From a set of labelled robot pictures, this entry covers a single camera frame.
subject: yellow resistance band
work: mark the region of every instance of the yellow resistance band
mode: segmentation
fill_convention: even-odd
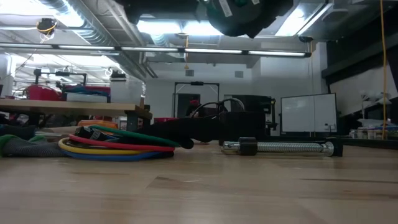
[[[58,145],[61,149],[80,153],[80,154],[89,154],[89,155],[138,155],[143,153],[142,151],[133,151],[133,150],[120,150],[120,149],[83,149],[79,147],[72,147],[66,145],[64,142],[69,140],[69,138],[63,138],[58,142]]]

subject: wooden table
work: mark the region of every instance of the wooden table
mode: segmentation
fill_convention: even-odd
[[[125,103],[82,103],[44,100],[0,100],[0,111],[30,114],[30,124],[37,125],[38,114],[127,116],[127,129],[137,129],[138,118],[150,124],[152,114],[137,105]]]
[[[398,223],[398,151],[226,156],[216,142],[141,162],[0,160],[1,223]]]

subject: blue resistance band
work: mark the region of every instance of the blue resistance band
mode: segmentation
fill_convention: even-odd
[[[92,161],[140,161],[143,159],[150,159],[151,157],[158,156],[163,152],[147,152],[138,154],[136,156],[103,156],[103,155],[88,155],[88,154],[80,154],[74,152],[68,152],[66,150],[62,150],[65,155],[73,157],[75,159],[84,159],[84,160],[92,160]]]

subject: gray fabric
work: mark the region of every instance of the gray fabric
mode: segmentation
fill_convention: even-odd
[[[29,142],[20,138],[10,139],[2,149],[3,156],[66,157],[57,142]]]

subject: resistance band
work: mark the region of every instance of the resistance band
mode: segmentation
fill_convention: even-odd
[[[85,159],[85,160],[94,160],[94,161],[140,161],[143,159],[150,159],[152,157],[156,157],[162,155],[163,153],[172,153],[172,152],[147,152],[138,154],[136,156],[101,156],[101,155],[87,155],[87,154],[79,154],[66,150],[62,150],[65,155],[73,157],[75,159]]]
[[[107,142],[107,141],[97,141],[92,139],[81,138],[78,136],[74,136],[72,134],[69,135],[69,139],[84,143],[91,144],[94,146],[106,146],[113,149],[125,149],[125,150],[137,150],[137,151],[158,151],[158,152],[172,152],[174,151],[173,147],[165,147],[165,146],[143,146],[143,145],[133,145],[133,144],[122,144],[115,142]]]
[[[89,155],[138,155],[143,153],[142,151],[133,151],[133,150],[117,150],[117,149],[84,149],[79,147],[68,146],[65,142],[69,140],[69,138],[63,138],[58,142],[58,145],[61,149],[80,153],[80,154],[89,154]]]
[[[152,142],[158,142],[158,143],[166,144],[166,145],[172,146],[172,147],[180,147],[180,144],[175,141],[171,141],[171,140],[163,139],[163,138],[159,138],[159,137],[154,137],[154,136],[149,136],[146,134],[139,134],[139,133],[133,133],[130,131],[123,131],[123,130],[118,130],[118,129],[113,129],[113,128],[107,128],[107,127],[100,126],[100,125],[91,125],[90,128],[95,128],[95,129],[98,129],[101,131],[107,131],[107,132],[118,134],[121,136],[132,137],[132,138],[137,138],[137,139],[142,139],[142,140],[152,141]]]

